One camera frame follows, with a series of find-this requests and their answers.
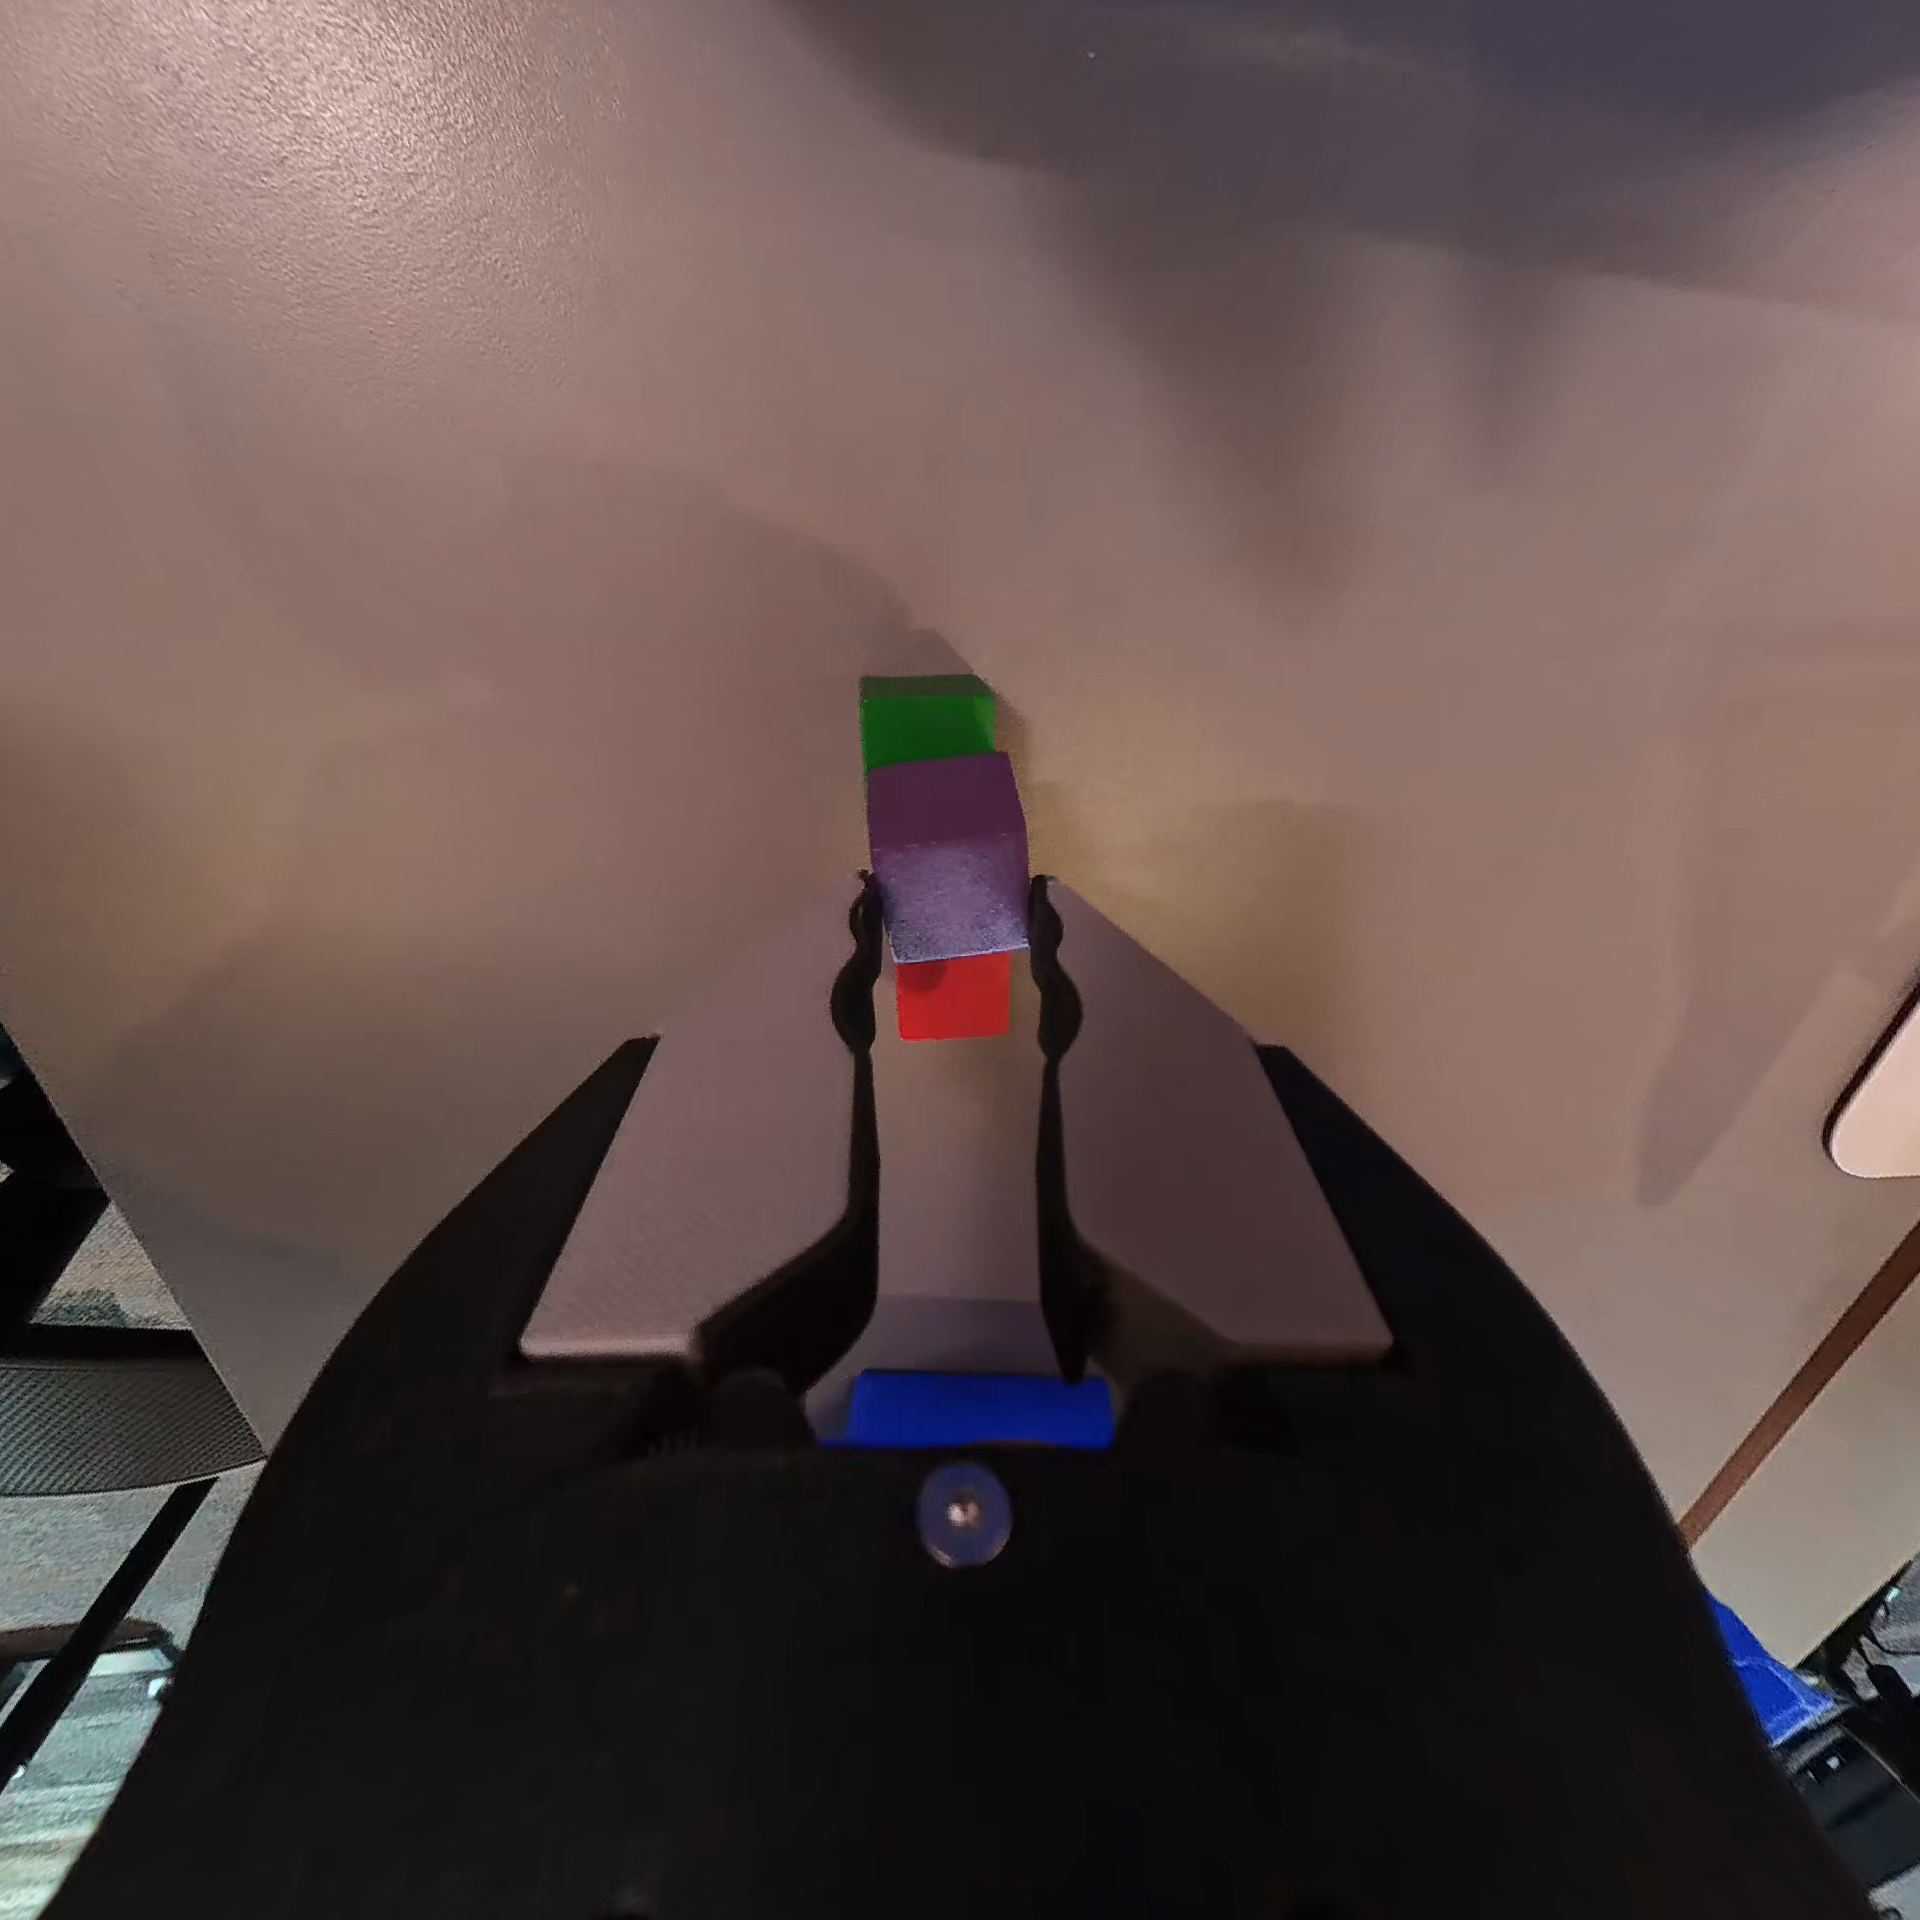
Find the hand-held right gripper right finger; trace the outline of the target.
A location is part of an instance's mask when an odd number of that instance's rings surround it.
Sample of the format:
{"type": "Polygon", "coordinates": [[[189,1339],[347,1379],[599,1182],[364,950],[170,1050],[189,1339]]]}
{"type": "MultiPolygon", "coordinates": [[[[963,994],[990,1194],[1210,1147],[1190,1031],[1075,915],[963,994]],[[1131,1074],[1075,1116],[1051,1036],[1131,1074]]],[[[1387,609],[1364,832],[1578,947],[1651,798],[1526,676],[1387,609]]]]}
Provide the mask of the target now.
{"type": "Polygon", "coordinates": [[[1061,1375],[1377,1361],[1383,1314],[1240,1021],[1061,877],[1031,883],[1027,961],[1061,1375]]]}

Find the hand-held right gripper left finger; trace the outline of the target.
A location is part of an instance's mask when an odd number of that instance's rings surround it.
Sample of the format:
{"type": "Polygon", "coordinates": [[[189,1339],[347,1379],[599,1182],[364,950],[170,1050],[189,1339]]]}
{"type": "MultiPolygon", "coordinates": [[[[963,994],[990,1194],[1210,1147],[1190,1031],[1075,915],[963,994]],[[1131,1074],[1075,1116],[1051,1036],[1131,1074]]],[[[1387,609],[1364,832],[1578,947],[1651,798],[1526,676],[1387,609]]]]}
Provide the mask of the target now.
{"type": "Polygon", "coordinates": [[[527,1360],[699,1360],[853,1189],[854,1050],[828,996],[863,877],[828,877],[666,1021],[520,1336],[527,1360]]]}

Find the red cube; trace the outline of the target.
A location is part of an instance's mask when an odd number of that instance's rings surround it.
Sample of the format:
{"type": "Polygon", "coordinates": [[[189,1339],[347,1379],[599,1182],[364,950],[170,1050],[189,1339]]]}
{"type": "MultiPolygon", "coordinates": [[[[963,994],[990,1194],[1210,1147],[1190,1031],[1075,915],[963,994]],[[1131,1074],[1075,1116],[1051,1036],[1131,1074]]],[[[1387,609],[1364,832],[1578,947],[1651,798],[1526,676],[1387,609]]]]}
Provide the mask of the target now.
{"type": "Polygon", "coordinates": [[[900,1041],[1001,1040],[1012,1020],[1017,950],[896,968],[900,1041]]]}

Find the purple cube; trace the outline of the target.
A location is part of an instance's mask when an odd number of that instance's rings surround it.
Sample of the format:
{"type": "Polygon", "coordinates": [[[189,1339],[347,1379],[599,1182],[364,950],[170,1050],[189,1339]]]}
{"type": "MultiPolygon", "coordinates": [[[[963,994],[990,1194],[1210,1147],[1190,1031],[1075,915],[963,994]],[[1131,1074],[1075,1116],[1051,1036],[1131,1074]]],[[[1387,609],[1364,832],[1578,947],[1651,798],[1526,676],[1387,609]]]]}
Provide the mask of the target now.
{"type": "Polygon", "coordinates": [[[876,767],[865,808],[896,963],[1027,947],[1027,829],[1010,753],[876,767]]]}

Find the blue cube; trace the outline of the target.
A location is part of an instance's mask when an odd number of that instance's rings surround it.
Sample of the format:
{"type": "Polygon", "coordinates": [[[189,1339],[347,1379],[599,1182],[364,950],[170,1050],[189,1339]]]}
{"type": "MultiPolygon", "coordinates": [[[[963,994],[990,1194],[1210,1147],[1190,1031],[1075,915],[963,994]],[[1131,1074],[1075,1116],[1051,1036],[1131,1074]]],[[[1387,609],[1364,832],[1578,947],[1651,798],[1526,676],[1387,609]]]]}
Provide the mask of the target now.
{"type": "Polygon", "coordinates": [[[956,1451],[1069,1446],[1106,1451],[1117,1437],[1112,1388],[1017,1372],[897,1372],[853,1379],[834,1446],[956,1451]]]}

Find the green cube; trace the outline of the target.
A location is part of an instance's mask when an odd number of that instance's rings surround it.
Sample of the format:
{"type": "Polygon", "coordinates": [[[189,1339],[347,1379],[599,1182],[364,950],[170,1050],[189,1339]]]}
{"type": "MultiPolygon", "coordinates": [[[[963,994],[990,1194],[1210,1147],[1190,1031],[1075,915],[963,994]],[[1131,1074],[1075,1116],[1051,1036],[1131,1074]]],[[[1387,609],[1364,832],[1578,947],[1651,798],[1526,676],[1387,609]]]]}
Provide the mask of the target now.
{"type": "Polygon", "coordinates": [[[863,774],[1000,751],[996,691],[974,673],[863,676],[863,774]]]}

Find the black mesh office chair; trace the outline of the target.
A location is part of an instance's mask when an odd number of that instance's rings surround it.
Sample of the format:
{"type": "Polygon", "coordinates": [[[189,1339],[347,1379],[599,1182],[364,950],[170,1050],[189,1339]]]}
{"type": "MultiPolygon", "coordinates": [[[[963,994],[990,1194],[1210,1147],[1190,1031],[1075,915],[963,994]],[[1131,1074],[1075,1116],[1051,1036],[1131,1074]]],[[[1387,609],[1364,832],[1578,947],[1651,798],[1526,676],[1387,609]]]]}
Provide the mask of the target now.
{"type": "Polygon", "coordinates": [[[4,1495],[165,1493],[83,1619],[4,1639],[7,1789],[123,1639],[219,1475],[266,1455],[192,1332],[40,1318],[106,1210],[106,1182],[4,1040],[4,1495]]]}

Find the white stand base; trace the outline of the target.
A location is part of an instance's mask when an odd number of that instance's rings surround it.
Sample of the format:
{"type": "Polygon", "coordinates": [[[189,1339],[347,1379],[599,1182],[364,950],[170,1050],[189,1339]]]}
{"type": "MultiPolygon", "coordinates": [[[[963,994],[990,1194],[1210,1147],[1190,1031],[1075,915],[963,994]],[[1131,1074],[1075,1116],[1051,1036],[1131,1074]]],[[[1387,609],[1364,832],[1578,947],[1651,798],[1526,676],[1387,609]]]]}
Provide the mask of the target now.
{"type": "Polygon", "coordinates": [[[1918,1179],[1918,983],[1843,1089],[1823,1148],[1859,1182],[1918,1179]]]}

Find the blue plastic bin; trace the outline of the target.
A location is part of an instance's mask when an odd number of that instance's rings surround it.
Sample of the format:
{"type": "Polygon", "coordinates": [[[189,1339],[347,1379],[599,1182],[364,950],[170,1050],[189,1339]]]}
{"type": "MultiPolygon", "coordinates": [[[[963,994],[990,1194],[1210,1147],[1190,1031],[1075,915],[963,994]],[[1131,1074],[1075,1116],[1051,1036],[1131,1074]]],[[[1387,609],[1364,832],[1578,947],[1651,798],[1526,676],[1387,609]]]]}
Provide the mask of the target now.
{"type": "Polygon", "coordinates": [[[1743,1619],[1713,1592],[1708,1592],[1708,1606],[1765,1746],[1779,1750],[1843,1715],[1833,1693],[1823,1693],[1814,1683],[1772,1659],[1743,1619]]]}

